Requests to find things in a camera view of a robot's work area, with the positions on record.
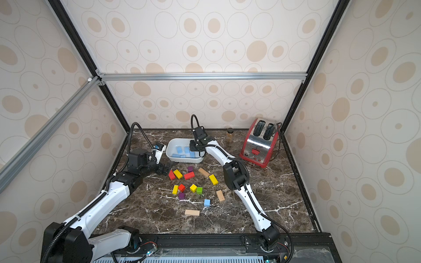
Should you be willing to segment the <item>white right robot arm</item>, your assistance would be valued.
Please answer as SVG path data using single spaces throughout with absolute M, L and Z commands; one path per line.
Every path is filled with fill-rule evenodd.
M 225 151 L 214 137 L 206 133 L 203 126 L 192 128 L 191 131 L 194 136 L 193 149 L 206 152 L 222 165 L 225 184 L 238 195 L 245 205 L 259 234 L 263 249 L 270 251 L 277 245 L 285 247 L 287 242 L 290 246 L 289 253 L 292 254 L 294 244 L 289 232 L 264 212 L 252 191 L 250 174 L 245 164 Z

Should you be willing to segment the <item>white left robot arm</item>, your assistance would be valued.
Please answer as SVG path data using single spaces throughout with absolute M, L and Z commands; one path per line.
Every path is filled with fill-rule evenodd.
M 105 188 L 82 210 L 62 223 L 51 223 L 42 242 L 42 263 L 91 263 L 114 251 L 125 249 L 136 253 L 140 249 L 139 231 L 123 226 L 93 237 L 102 220 L 128 198 L 152 173 L 167 175 L 169 167 L 160 162 L 166 150 L 157 143 L 152 151 L 136 149 L 128 154 L 124 170 L 107 179 Z

